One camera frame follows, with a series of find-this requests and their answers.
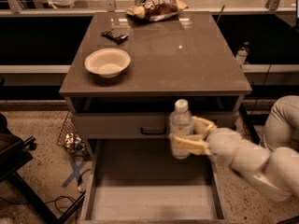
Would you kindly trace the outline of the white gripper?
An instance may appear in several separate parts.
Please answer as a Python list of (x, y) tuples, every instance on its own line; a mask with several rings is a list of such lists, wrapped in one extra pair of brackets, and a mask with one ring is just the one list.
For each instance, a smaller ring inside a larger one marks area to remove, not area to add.
[(221, 166), (230, 166), (243, 139), (242, 135), (229, 128), (216, 129), (217, 125), (209, 119), (193, 116), (192, 121), (193, 130), (197, 134), (184, 137), (171, 134), (171, 144), (194, 155), (205, 155), (209, 147), (211, 161)]

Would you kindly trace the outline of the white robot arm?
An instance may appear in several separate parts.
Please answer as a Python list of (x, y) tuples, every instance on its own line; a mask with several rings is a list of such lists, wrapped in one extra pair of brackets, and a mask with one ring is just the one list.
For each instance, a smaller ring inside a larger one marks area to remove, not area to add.
[(274, 202), (299, 196), (298, 152), (279, 147), (271, 152), (229, 128), (219, 128), (208, 119), (170, 123), (170, 142), (197, 156), (225, 166)]

